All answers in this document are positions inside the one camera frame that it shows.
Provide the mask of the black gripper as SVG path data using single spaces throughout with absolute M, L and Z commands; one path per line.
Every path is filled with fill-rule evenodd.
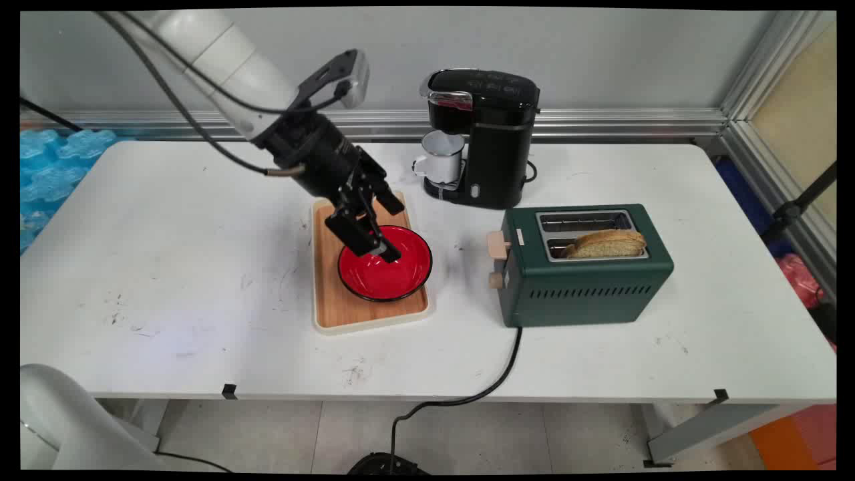
M 391 191 L 385 170 L 329 118 L 320 112 L 281 116 L 252 143 L 272 154 L 279 168 L 302 166 L 294 180 L 309 194 L 338 202 L 325 225 L 355 256 L 373 255 L 386 263 L 401 258 L 379 227 L 373 201 L 392 216 L 404 211 L 403 202 Z M 340 192 L 349 180 L 361 189 Z

